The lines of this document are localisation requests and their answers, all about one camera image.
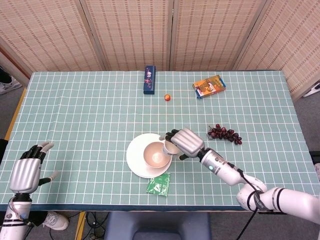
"orange box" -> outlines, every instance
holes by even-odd
[[[226,85],[219,75],[197,81],[192,84],[192,87],[197,99],[202,99],[226,89]]]

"grape bunch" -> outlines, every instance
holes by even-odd
[[[234,142],[235,145],[242,144],[242,137],[233,129],[227,130],[224,126],[220,127],[220,124],[216,124],[215,127],[209,126],[209,128],[207,133],[209,139],[225,139]]]

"beige bowl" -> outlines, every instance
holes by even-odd
[[[163,152],[163,142],[155,141],[150,143],[143,152],[144,161],[152,168],[162,168],[169,161],[171,156],[165,155]]]

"white plate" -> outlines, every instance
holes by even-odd
[[[172,156],[167,165],[161,168],[148,166],[144,159],[145,148],[153,142],[164,143],[159,140],[160,135],[154,133],[145,133],[137,136],[130,142],[126,150],[126,162],[131,171],[139,177],[150,179],[160,176],[165,173],[172,162]]]

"small orange ball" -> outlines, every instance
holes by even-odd
[[[170,101],[171,97],[169,94],[164,95],[164,100]]]

